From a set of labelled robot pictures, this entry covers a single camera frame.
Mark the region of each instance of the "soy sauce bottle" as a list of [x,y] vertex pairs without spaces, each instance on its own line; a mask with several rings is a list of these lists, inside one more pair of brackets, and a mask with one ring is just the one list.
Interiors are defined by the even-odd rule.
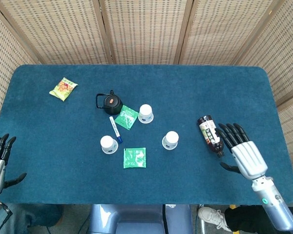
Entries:
[[215,131],[215,124],[210,115],[203,116],[197,120],[209,148],[217,153],[218,157],[223,156],[224,144]]

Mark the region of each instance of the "shoe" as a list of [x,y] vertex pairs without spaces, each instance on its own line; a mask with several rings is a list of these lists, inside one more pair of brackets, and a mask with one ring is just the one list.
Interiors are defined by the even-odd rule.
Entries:
[[202,207],[197,211],[201,220],[217,225],[217,229],[223,228],[227,232],[232,232],[227,226],[225,215],[220,210],[214,210],[210,207]]

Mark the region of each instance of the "white paper cup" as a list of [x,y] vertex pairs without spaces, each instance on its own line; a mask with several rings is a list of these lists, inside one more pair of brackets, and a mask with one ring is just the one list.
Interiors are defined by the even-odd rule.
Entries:
[[117,151],[118,143],[111,136],[104,136],[100,140],[102,151],[107,155],[110,155]]
[[141,123],[151,123],[154,119],[152,107],[148,104],[144,104],[140,107],[138,120]]
[[168,132],[162,140],[162,145],[167,150],[173,150],[178,145],[179,136],[174,131]]

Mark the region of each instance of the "chip bag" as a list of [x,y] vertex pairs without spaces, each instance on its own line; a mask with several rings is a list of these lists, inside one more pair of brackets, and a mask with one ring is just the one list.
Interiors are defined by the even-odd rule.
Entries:
[[61,99],[62,101],[65,101],[65,99],[67,99],[67,97],[77,85],[78,84],[75,84],[63,77],[60,83],[58,83],[58,85],[55,86],[55,88],[51,90],[49,94]]

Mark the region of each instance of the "teapot lid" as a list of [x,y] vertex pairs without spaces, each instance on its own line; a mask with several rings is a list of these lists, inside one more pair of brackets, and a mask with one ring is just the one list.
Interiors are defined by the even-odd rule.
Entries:
[[119,97],[116,95],[109,95],[104,100],[106,107],[116,107],[119,105]]

